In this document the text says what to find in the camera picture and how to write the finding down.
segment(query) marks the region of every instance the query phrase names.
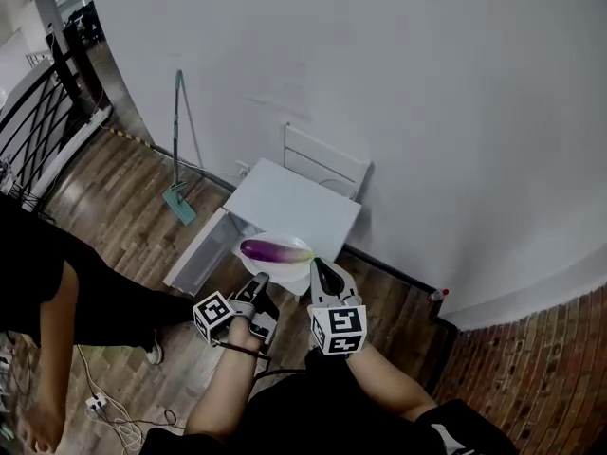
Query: white cabinet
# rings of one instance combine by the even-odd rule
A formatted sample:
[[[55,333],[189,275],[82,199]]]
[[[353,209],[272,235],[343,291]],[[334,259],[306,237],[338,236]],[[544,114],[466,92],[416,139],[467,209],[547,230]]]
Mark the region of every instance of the white cabinet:
[[[360,204],[262,158],[196,235],[164,282],[195,295],[226,254],[239,254],[243,239],[264,231],[296,236],[319,256],[334,261],[359,210]],[[302,295],[309,276],[282,286]]]

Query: white plate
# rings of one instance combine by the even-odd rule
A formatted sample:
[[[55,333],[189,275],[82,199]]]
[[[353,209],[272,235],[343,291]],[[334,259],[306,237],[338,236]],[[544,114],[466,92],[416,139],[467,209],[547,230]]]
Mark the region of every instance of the white plate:
[[[295,236],[289,236],[288,234],[275,234],[271,232],[262,232],[256,234],[247,239],[257,239],[260,241],[268,241],[282,246],[299,247],[307,251],[311,251],[312,248],[304,243],[301,239]],[[240,251],[240,245],[238,245],[238,256],[243,262],[245,268],[252,273],[267,273],[269,280],[273,283],[289,283],[301,280],[306,275],[310,274],[310,262],[311,260],[298,263],[270,263],[260,262],[258,260],[252,260],[248,258]]]

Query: mop handle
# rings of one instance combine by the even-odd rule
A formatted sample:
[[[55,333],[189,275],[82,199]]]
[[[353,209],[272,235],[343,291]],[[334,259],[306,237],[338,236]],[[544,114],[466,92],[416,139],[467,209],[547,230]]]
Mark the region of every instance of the mop handle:
[[[177,142],[179,141],[179,85],[183,81],[183,72],[177,69],[175,74],[175,110],[173,112],[173,185],[179,182],[179,155],[177,154]]]

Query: person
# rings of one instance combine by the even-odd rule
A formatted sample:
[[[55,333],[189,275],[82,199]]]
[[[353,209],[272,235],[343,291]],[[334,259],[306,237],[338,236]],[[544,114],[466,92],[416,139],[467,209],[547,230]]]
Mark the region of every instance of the person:
[[[95,249],[0,193],[5,232],[0,328],[41,346],[38,399],[20,434],[35,450],[61,441],[74,344],[142,347],[162,360],[156,329],[193,319],[193,302],[132,282]]]
[[[261,341],[236,317],[229,343],[257,353]],[[140,455],[399,452],[429,455],[516,453],[510,440],[463,401],[436,403],[366,343],[345,358],[317,348],[293,374],[249,402],[256,358],[225,350],[183,436],[152,428]]]

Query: mop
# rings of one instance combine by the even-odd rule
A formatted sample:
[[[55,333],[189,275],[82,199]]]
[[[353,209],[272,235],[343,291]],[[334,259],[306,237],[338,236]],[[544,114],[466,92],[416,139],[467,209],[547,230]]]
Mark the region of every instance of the mop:
[[[183,72],[177,69],[175,74],[175,112],[173,117],[173,184],[162,194],[165,202],[173,210],[175,215],[184,225],[188,225],[196,213],[190,207],[190,204],[179,195],[186,187],[184,180],[179,180],[179,155],[177,154],[177,142],[179,140],[179,86],[183,87],[185,93],[185,82],[183,81]]]

